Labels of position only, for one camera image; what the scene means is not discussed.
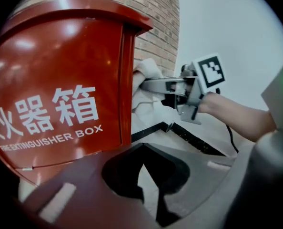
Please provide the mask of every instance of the brick pillar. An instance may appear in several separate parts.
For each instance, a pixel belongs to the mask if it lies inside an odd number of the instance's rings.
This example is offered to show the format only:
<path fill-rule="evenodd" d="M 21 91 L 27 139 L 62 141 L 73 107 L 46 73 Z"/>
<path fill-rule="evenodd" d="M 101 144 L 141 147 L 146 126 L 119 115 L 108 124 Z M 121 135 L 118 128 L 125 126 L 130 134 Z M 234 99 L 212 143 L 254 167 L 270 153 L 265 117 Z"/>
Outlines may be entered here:
<path fill-rule="evenodd" d="M 45 0 L 22 0 L 15 12 Z M 179 0 L 114 0 L 151 17 L 154 29 L 135 43 L 135 62 L 153 58 L 165 76 L 173 76 L 179 41 Z"/>

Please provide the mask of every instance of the white sticker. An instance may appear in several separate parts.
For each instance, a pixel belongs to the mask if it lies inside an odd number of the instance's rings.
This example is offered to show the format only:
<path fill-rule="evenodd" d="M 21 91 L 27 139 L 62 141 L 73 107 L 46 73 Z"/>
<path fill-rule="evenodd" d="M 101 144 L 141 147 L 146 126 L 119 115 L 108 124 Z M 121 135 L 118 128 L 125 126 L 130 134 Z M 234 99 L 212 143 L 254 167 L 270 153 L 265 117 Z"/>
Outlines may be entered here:
<path fill-rule="evenodd" d="M 225 73 L 217 53 L 193 60 L 193 65 L 204 93 L 215 92 L 215 89 L 225 83 Z"/>

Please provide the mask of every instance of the forearm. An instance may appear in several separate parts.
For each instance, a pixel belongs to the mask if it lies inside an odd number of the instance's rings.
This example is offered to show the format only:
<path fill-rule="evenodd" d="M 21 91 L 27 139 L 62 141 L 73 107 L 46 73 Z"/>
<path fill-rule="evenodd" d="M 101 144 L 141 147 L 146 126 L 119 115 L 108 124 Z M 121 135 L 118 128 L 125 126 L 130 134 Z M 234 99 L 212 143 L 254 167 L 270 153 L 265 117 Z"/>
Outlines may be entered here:
<path fill-rule="evenodd" d="M 199 111 L 214 116 L 253 142 L 276 129 L 269 112 L 243 106 L 219 94 L 208 93 Z"/>

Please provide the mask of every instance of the fire extinguisher box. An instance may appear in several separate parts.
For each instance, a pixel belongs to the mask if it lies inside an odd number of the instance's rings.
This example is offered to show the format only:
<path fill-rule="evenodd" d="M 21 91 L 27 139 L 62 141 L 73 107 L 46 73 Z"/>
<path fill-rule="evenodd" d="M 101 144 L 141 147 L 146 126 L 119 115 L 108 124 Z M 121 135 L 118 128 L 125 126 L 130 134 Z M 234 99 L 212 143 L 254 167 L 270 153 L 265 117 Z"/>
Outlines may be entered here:
<path fill-rule="evenodd" d="M 111 0 L 49 0 L 10 18 L 0 34 L 0 159 L 38 185 L 130 144 L 134 38 L 150 29 Z"/>

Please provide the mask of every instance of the white cloth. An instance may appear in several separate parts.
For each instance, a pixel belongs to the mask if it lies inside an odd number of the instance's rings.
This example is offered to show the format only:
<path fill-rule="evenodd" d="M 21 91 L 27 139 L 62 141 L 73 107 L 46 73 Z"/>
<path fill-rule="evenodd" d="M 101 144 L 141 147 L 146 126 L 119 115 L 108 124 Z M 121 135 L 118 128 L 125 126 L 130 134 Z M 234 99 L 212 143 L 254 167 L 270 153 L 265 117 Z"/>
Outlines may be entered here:
<path fill-rule="evenodd" d="M 146 79 L 160 79 L 163 75 L 153 59 L 145 59 L 133 68 L 132 109 L 140 103 L 153 103 L 165 99 L 164 94 L 145 91 L 139 86 Z"/>
<path fill-rule="evenodd" d="M 131 133 L 134 134 L 162 121 L 171 123 L 172 120 L 166 110 L 166 108 L 171 108 L 161 103 L 165 95 L 148 92 L 139 87 L 146 79 L 163 78 L 155 61 L 153 59 L 143 60 L 133 70 Z"/>

